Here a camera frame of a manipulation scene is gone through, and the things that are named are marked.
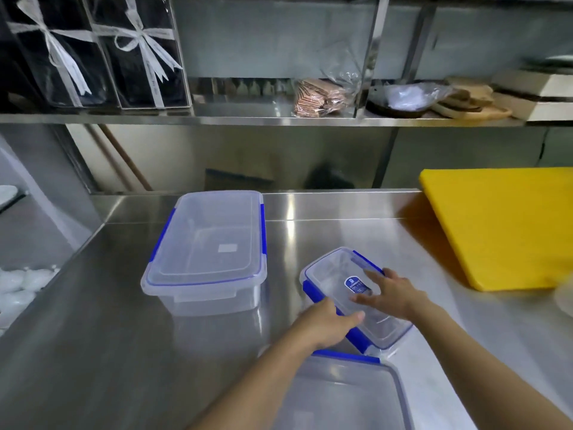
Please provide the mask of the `black gift box white ribbon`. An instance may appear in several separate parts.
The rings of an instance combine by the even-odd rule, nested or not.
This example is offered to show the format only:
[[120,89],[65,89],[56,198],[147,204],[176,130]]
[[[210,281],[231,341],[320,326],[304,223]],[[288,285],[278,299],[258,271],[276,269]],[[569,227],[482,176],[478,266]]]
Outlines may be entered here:
[[192,106],[172,0],[82,0],[123,110]]
[[51,107],[118,107],[82,0],[0,0],[0,12]]

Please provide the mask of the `dark round plate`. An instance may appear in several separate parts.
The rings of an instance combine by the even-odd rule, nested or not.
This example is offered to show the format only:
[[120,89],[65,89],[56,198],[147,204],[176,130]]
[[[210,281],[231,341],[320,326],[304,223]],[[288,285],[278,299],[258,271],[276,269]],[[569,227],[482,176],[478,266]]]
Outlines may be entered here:
[[431,84],[375,85],[369,90],[366,109],[384,117],[417,119],[432,103],[433,94]]

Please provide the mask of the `small clear container blue clips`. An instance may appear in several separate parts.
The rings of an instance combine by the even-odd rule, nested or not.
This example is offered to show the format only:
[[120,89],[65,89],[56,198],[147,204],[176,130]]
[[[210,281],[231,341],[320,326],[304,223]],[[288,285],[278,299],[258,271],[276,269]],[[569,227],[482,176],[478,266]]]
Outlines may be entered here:
[[347,339],[362,354],[382,356],[411,331],[412,324],[350,299],[357,294],[380,294],[376,284],[365,275],[365,270],[383,274],[380,267],[359,252],[340,247],[303,268],[299,281],[313,303],[329,297],[339,315],[364,311],[362,324],[350,330]]

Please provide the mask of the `person's left forearm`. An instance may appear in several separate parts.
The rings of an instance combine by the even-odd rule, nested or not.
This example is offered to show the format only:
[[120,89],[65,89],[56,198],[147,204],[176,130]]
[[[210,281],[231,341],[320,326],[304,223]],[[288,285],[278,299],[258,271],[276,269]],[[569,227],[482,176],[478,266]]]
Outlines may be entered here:
[[316,343],[290,329],[185,430],[269,430],[297,370]]

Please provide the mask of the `wooden stick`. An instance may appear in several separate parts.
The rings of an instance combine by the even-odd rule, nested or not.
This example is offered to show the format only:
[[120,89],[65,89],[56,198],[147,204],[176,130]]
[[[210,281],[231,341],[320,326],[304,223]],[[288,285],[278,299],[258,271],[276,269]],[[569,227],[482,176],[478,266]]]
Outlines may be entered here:
[[133,173],[133,176],[138,180],[138,182],[142,185],[142,187],[146,191],[153,191],[153,188],[150,185],[150,183],[148,182],[148,180],[145,178],[143,173],[139,170],[137,165],[135,165],[132,158],[127,154],[125,149],[121,146],[120,142],[114,136],[111,129],[109,129],[107,127],[107,125],[105,125],[105,124],[98,124],[98,128],[101,130],[103,135],[105,135],[105,137],[108,139],[111,146],[117,151],[120,158],[125,162],[126,166],[130,169],[130,171]]

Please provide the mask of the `yellow cutting board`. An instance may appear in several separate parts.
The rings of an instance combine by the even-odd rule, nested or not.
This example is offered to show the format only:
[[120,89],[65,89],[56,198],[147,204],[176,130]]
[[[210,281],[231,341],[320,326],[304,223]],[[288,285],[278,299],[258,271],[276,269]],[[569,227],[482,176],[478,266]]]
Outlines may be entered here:
[[573,274],[573,167],[426,169],[419,181],[472,288],[553,289]]

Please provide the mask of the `clear container lid blue clip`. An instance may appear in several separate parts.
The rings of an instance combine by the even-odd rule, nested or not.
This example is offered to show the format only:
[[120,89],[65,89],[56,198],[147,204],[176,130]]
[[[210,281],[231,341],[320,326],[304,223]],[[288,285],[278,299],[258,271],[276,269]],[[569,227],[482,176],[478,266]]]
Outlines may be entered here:
[[414,422],[389,362],[318,350],[297,370],[271,430],[414,430]]

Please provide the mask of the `large clear container blue clips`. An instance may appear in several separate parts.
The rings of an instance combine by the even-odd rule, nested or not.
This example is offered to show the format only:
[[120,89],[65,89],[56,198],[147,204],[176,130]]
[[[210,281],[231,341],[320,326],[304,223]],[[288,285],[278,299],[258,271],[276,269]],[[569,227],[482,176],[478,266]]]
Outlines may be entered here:
[[187,193],[171,210],[140,285],[175,317],[254,310],[267,258],[262,193]]

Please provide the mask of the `bag of brown wafers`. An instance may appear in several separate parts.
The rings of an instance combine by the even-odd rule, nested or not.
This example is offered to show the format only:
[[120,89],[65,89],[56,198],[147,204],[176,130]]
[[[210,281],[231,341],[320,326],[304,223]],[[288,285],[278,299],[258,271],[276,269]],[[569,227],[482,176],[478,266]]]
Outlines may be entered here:
[[295,117],[323,117],[349,106],[345,88],[331,81],[300,79],[295,84],[292,112]]

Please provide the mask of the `clear plastic bag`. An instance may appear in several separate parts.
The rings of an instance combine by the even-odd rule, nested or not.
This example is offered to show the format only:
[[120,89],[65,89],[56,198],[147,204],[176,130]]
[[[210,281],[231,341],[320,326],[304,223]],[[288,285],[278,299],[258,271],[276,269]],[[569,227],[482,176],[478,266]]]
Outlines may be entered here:
[[451,85],[421,82],[406,85],[384,85],[387,106],[402,112],[419,112],[447,98],[455,92]]

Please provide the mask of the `steel shelf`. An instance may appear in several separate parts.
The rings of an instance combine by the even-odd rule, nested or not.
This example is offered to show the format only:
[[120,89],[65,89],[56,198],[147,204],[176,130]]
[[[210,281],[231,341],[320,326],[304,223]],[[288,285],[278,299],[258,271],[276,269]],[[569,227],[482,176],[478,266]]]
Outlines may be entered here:
[[[573,55],[573,0],[172,0],[190,109],[51,107],[0,12],[0,183],[9,144],[55,193],[141,191],[105,124],[153,191],[411,188],[426,168],[534,167],[573,128],[548,122],[376,115],[383,84],[489,84]],[[349,106],[295,117],[295,82],[323,79]]]

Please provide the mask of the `person's right hand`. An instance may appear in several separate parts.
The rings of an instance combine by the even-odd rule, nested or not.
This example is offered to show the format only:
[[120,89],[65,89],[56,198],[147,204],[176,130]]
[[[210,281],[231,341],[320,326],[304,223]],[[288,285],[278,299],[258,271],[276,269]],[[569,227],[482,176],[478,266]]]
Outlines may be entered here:
[[415,323],[417,318],[433,307],[433,302],[412,282],[389,268],[382,273],[365,269],[364,274],[377,285],[380,306],[368,306],[392,317]]

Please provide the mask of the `wooden serving boards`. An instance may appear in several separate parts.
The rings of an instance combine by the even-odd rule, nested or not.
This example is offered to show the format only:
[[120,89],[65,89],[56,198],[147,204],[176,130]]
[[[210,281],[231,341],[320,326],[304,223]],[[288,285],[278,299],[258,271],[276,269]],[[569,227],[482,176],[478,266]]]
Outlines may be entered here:
[[496,105],[494,89],[486,82],[455,76],[444,78],[444,82],[453,88],[453,93],[430,106],[430,111],[437,115],[474,122],[503,120],[512,116],[512,110]]

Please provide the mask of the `person's left hand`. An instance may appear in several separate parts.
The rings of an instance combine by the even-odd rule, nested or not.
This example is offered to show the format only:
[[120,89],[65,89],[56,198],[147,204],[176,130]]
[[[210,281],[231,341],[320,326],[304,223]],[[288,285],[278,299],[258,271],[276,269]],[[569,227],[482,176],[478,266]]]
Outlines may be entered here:
[[318,302],[298,316],[288,330],[288,337],[297,348],[312,354],[341,342],[350,330],[363,322],[365,316],[364,311],[347,316],[338,312],[336,315],[320,315]]

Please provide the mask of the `white crumpled items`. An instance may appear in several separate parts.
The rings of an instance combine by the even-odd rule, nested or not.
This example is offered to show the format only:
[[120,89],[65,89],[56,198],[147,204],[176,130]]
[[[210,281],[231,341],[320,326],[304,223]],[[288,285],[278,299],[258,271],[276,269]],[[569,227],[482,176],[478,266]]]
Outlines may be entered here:
[[0,338],[59,271],[56,265],[47,269],[0,269]]

